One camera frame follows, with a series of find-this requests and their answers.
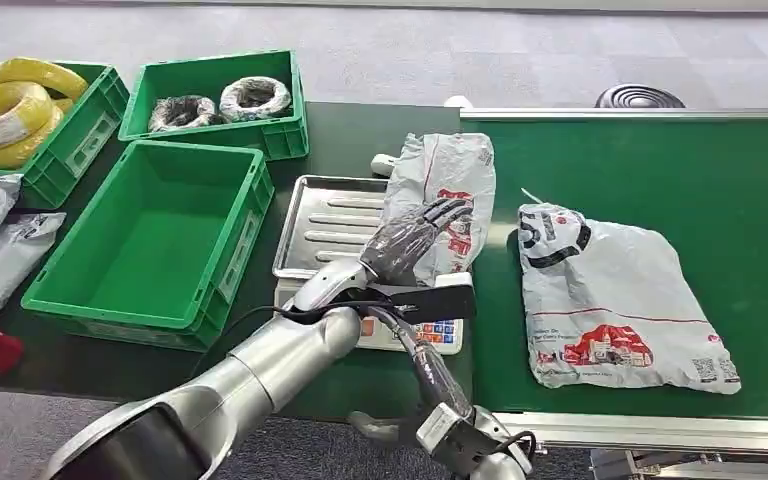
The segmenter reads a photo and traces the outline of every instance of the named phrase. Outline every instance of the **green table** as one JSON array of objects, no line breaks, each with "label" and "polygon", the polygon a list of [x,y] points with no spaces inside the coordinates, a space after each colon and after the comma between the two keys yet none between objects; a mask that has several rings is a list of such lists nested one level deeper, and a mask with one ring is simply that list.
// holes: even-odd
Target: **green table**
[{"label": "green table", "polygon": [[[457,111],[444,108],[311,103],[308,115],[311,155],[303,160],[269,164],[275,197],[230,318],[254,306],[272,304],[276,284],[272,261],[298,176],[369,177],[372,157],[376,153],[398,155],[407,133],[455,133],[459,129]],[[67,227],[78,217],[123,148],[115,139],[104,147],[64,207],[70,220]],[[0,329],[21,338],[26,348],[18,368],[0,375],[0,390],[136,400],[184,382],[199,361],[198,354],[189,352],[64,335],[19,307],[25,287],[0,315]],[[253,318],[221,339],[221,348],[217,348],[214,358],[205,359],[204,365],[218,361],[222,357],[220,350],[236,345],[267,318]],[[472,352],[468,339],[458,355],[447,357],[447,364],[471,394]],[[349,411],[360,409],[375,416],[401,416],[410,413],[418,401],[406,355],[356,350],[317,378],[282,413],[342,420]]]},{"label": "green table", "polygon": [[[473,111],[310,104],[311,156],[270,163],[276,185],[232,318],[270,304],[272,260],[295,179],[369,176],[375,153],[397,154],[408,132],[483,132],[496,151],[497,189],[485,250],[474,265],[478,318],[447,363],[474,401],[512,430],[547,444],[768,453],[768,113]],[[111,141],[69,201],[72,219],[122,146]],[[672,387],[546,389],[528,370],[516,211],[525,187],[585,216],[653,228],[725,339],[743,380],[733,396]],[[18,295],[0,328],[27,355],[0,389],[137,399],[185,380],[198,355],[69,337],[23,314]],[[230,348],[265,319],[251,321]],[[218,360],[209,359],[206,363]],[[418,394],[407,358],[357,350],[282,413],[341,420],[352,409],[404,415]]]}]

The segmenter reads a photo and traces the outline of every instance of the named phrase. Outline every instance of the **yellow coiled cable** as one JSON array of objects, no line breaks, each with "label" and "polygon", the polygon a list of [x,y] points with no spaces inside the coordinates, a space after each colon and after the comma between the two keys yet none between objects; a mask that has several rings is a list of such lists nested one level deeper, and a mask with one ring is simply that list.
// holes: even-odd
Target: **yellow coiled cable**
[{"label": "yellow coiled cable", "polygon": [[48,135],[57,128],[57,125],[63,120],[63,112],[56,106],[51,106],[49,121],[39,130],[8,147],[0,149],[0,169],[19,168],[31,158],[37,147],[39,147]]},{"label": "yellow coiled cable", "polygon": [[48,92],[36,83],[0,84],[0,148],[39,130],[53,107]]},{"label": "yellow coiled cable", "polygon": [[72,101],[71,98],[58,98],[56,100],[52,100],[54,102],[54,106],[59,108],[63,113],[69,112],[71,108],[75,105],[75,102]]},{"label": "yellow coiled cable", "polygon": [[88,87],[86,80],[68,68],[26,57],[11,58],[0,63],[0,83],[14,81],[39,83],[57,90],[74,102]]}]

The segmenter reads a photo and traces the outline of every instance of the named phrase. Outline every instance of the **crate handle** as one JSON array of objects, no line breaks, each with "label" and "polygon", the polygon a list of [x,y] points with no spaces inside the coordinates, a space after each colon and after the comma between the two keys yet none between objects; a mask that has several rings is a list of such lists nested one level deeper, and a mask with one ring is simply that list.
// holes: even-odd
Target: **crate handle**
[{"label": "crate handle", "polygon": [[104,147],[104,143],[113,133],[115,122],[106,112],[102,113],[90,133],[84,138],[78,148],[63,162],[69,167],[72,175],[79,178],[90,164],[89,160],[95,158],[96,153]]},{"label": "crate handle", "polygon": [[243,274],[243,264],[248,257],[248,252],[254,243],[254,234],[256,232],[256,216],[254,212],[249,212],[246,222],[243,225],[243,231],[240,233],[240,239],[237,240],[237,246],[234,248],[234,255],[228,263],[228,268],[222,275],[222,281],[219,282],[219,293],[225,297],[228,304],[234,303],[234,294],[237,284],[240,282],[240,276]]}]

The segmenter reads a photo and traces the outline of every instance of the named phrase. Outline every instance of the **empty green crate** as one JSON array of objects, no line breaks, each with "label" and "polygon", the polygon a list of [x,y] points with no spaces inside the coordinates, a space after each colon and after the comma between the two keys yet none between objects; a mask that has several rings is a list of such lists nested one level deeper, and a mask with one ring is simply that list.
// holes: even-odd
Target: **empty green crate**
[{"label": "empty green crate", "polygon": [[76,335],[204,351],[274,190],[258,150],[134,142],[22,307]]},{"label": "empty green crate", "polygon": [[53,210],[63,205],[121,123],[128,103],[128,90],[112,66],[55,63],[80,75],[89,87],[21,168],[0,170],[0,176],[24,175],[22,207]]},{"label": "empty green crate", "polygon": [[[288,116],[149,133],[148,120],[157,100],[202,95],[212,99],[218,109],[219,97],[226,86],[252,76],[272,77],[287,86],[293,94]],[[128,101],[119,139],[256,148],[263,151],[266,160],[303,157],[309,151],[307,117],[295,54],[289,50],[273,50],[145,65]]]}]

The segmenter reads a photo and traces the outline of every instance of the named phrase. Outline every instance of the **metal tray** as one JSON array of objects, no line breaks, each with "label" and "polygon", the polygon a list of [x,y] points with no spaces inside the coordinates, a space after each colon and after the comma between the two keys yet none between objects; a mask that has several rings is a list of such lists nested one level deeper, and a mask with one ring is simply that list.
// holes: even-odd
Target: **metal tray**
[{"label": "metal tray", "polygon": [[272,273],[307,280],[332,260],[360,255],[381,223],[386,190],[387,180],[299,177]]}]

